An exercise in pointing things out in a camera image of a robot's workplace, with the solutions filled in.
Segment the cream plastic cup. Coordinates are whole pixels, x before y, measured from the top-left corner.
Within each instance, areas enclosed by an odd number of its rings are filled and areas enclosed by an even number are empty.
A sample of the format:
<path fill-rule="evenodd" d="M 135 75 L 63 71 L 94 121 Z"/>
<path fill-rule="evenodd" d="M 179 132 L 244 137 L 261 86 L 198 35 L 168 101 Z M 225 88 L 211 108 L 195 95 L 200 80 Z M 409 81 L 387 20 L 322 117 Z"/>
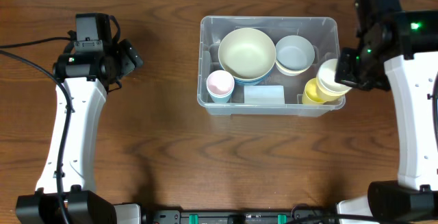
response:
<path fill-rule="evenodd" d="M 318 70 L 317 78 L 327 90 L 336 93 L 346 93 L 352 88 L 335 81 L 337 61 L 338 59 L 333 58 L 322 63 Z"/>

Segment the grey small bowl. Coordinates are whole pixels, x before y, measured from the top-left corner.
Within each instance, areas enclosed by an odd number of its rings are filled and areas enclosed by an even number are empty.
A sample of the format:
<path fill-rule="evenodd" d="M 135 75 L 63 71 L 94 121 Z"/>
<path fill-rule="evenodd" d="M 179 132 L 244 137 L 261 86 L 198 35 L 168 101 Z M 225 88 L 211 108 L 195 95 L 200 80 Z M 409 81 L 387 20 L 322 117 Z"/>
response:
<path fill-rule="evenodd" d="M 305 71 L 315 60 L 315 49 L 302 36 L 286 36 L 276 44 L 276 60 L 287 70 Z"/>

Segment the yellow plastic cup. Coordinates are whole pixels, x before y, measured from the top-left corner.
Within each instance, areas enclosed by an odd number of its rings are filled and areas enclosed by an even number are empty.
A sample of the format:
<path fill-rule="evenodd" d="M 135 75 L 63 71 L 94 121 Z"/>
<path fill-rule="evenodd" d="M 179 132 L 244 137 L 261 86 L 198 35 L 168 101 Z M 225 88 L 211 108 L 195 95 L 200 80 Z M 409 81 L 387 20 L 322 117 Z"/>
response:
<path fill-rule="evenodd" d="M 318 96 L 318 86 L 316 78 L 310 79 L 302 94 L 302 103 L 306 105 L 322 105 L 325 103 L 323 99 Z"/>
<path fill-rule="evenodd" d="M 319 79 L 316 79 L 316 93 L 324 102 L 335 101 L 346 94 L 345 92 L 333 92 L 327 89 Z"/>

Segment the pink plastic cup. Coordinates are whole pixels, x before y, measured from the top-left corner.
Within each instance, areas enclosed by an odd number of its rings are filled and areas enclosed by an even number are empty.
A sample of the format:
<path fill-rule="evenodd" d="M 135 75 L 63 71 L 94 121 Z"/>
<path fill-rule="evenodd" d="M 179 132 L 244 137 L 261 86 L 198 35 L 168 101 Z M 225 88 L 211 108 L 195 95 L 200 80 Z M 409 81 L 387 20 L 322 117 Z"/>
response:
<path fill-rule="evenodd" d="M 207 78 L 207 90 L 215 96 L 225 96 L 231 93 L 235 86 L 235 80 L 227 71 L 217 70 Z"/>

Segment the beige large bowl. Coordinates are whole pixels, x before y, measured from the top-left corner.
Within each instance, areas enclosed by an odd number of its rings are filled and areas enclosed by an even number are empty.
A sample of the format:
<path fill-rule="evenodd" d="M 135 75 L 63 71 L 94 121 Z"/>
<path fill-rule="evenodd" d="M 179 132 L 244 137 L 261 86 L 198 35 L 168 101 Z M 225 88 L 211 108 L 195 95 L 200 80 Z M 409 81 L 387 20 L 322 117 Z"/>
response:
<path fill-rule="evenodd" d="M 223 38 L 218 48 L 218 61 L 236 81 L 256 82 L 271 72 L 276 62 L 276 47 L 264 32 L 240 28 Z"/>

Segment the dark blue large bowl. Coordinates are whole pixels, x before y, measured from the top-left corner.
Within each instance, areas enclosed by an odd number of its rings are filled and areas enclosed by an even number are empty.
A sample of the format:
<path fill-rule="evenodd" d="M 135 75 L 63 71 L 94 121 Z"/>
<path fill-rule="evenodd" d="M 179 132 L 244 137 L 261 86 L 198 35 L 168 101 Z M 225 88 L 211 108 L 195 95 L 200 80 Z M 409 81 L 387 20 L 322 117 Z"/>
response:
<path fill-rule="evenodd" d="M 256 79 L 254 81 L 242 81 L 239 79 L 235 79 L 235 83 L 241 86 L 254 86 L 257 84 L 260 84 L 261 82 L 265 81 L 266 79 Z"/>

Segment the light blue plastic cup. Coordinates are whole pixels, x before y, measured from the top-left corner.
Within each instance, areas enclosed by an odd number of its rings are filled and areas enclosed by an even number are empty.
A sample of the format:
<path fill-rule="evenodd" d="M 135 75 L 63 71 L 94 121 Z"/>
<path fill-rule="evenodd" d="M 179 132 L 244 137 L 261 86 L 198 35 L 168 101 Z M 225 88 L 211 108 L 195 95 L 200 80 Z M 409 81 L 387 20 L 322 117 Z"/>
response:
<path fill-rule="evenodd" d="M 211 100 L 214 103 L 227 103 L 231 99 L 232 93 L 228 93 L 227 95 L 214 95 L 212 93 L 209 94 Z"/>

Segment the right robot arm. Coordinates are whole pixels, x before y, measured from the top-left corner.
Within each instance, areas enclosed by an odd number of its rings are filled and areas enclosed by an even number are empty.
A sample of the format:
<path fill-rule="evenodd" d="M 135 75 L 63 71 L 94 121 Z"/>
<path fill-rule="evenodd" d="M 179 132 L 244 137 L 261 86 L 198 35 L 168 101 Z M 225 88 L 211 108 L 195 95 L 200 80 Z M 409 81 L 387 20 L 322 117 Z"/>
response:
<path fill-rule="evenodd" d="M 340 223 L 437 219 L 437 12 L 405 11 L 399 0 L 355 0 L 356 49 L 345 48 L 335 81 L 394 97 L 400 162 L 394 181 L 372 182 L 363 197 L 341 201 Z"/>

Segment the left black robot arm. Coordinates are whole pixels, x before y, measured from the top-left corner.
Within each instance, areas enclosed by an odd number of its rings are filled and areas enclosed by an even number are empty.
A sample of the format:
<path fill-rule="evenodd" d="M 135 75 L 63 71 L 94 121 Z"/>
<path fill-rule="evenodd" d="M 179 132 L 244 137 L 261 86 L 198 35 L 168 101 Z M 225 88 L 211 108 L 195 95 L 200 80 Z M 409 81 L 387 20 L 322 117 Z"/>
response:
<path fill-rule="evenodd" d="M 95 191 L 94 154 L 101 111 L 121 79 L 143 65 L 129 42 L 112 34 L 114 16 L 78 14 L 71 42 L 53 65 L 57 108 L 51 146 L 32 195 L 18 197 L 21 223 L 141 223 L 137 203 L 111 204 Z"/>

